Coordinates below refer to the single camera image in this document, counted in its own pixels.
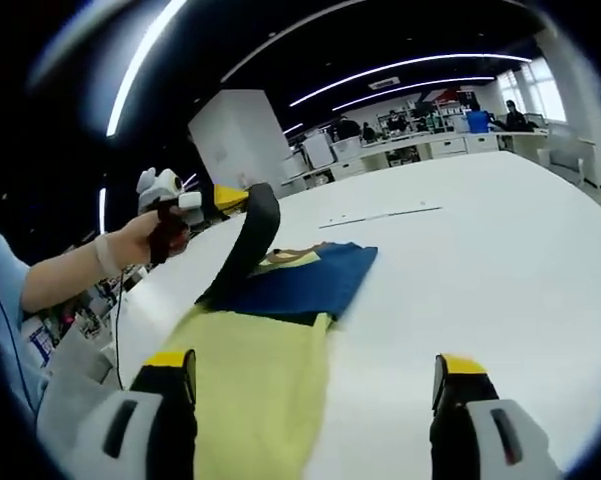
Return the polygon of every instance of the person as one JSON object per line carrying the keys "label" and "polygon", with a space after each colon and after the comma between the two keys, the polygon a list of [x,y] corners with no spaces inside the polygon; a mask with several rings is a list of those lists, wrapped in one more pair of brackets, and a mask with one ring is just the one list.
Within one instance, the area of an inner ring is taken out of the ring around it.
{"label": "person", "polygon": [[[34,425],[48,378],[33,364],[20,335],[24,312],[34,313],[62,303],[106,278],[112,269],[146,264],[151,258],[149,235],[158,213],[132,219],[116,232],[32,267],[20,261],[0,234],[0,358],[4,373],[25,420]],[[96,241],[105,245],[96,247]],[[173,252],[186,246],[186,232],[170,241]]]}
{"label": "person", "polygon": [[506,130],[508,132],[532,132],[533,128],[524,118],[524,115],[518,111],[516,104],[513,100],[507,100],[506,102],[507,120],[505,122]]}
{"label": "person", "polygon": [[467,112],[467,122],[469,123],[469,131],[471,133],[488,133],[489,132],[489,113],[480,108],[477,100],[473,100],[470,104],[471,111]]}
{"label": "person", "polygon": [[360,125],[357,122],[350,120],[347,117],[340,117],[338,122],[338,140],[346,140],[347,138],[353,138],[360,136]]}
{"label": "person", "polygon": [[407,122],[402,115],[398,115],[395,110],[389,110],[389,115],[391,115],[387,121],[389,131],[404,132],[407,129]]}
{"label": "person", "polygon": [[364,122],[362,124],[362,138],[367,143],[371,143],[376,139],[376,132],[369,126],[369,122]]}

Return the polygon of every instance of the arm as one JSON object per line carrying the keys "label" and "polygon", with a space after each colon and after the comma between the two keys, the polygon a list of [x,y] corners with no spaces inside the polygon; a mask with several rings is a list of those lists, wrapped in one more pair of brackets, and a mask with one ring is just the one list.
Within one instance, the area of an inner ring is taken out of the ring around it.
{"label": "arm", "polygon": [[[117,232],[106,234],[109,250],[118,268],[145,264],[151,258],[148,237],[158,225],[157,212],[131,220]],[[171,242],[174,250],[186,245],[185,232]],[[37,312],[57,305],[106,277],[94,242],[37,263],[29,270],[20,297],[22,308]]]}

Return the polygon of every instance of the light blue sleeve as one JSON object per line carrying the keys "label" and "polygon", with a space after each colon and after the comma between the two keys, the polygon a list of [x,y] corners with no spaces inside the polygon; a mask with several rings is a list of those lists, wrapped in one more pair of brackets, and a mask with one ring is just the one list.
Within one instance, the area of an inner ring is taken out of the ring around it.
{"label": "light blue sleeve", "polygon": [[28,272],[29,266],[13,254],[5,238],[0,235],[0,303],[8,321],[18,330],[24,317],[20,297]]}

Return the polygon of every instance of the black ceiling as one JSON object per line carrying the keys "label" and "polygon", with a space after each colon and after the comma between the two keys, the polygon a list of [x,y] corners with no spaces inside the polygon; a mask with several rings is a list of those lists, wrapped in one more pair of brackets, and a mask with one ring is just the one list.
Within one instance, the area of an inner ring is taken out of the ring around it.
{"label": "black ceiling", "polygon": [[96,94],[111,97],[119,85],[116,75],[128,65],[125,52],[132,53],[138,42],[138,25],[157,15],[168,0],[128,2],[35,95],[26,97],[21,93],[26,67],[79,7],[79,2],[56,1],[45,3],[43,11],[29,3],[33,6],[12,26],[19,41],[10,44],[1,60],[7,67],[1,72],[9,101],[0,118],[5,125],[0,133],[0,227],[29,261],[57,253],[95,228],[97,192],[104,182],[112,192],[108,218],[117,226],[133,215],[133,186],[143,168],[169,166],[182,176],[195,170],[186,125],[220,88],[264,89],[283,127],[310,125],[331,118],[332,107],[370,93],[371,81],[395,75],[403,84],[495,75],[512,63],[445,60],[408,66],[288,106],[328,83],[433,54],[534,55],[529,38],[541,28],[530,11],[501,0],[367,0],[286,35],[221,85],[220,79],[271,34],[339,2],[189,0],[145,60],[118,134],[108,139],[106,122],[94,122],[97,115],[90,111],[97,103],[94,71],[110,72],[111,79],[98,84],[101,92]]}

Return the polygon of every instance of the blue cloth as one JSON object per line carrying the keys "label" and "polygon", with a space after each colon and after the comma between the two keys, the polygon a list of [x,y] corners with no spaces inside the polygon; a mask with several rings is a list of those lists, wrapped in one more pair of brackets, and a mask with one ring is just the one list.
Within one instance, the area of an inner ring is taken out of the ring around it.
{"label": "blue cloth", "polygon": [[249,315],[326,312],[337,319],[353,300],[378,249],[327,244],[316,253],[318,261],[250,277],[234,295],[212,301],[211,307]]}
{"label": "blue cloth", "polygon": [[467,112],[467,122],[471,133],[489,132],[489,114],[484,110],[479,112]]}
{"label": "blue cloth", "polygon": [[[3,361],[7,381],[16,401],[33,426],[35,413],[40,406],[48,380],[42,370],[33,363],[33,357],[27,351],[24,339],[20,334],[24,316],[20,306],[20,295],[28,271],[29,267],[15,257],[7,241],[0,235],[0,304],[2,304],[2,307],[0,305],[0,358]],[[25,388],[29,394],[31,405],[27,400]]]}

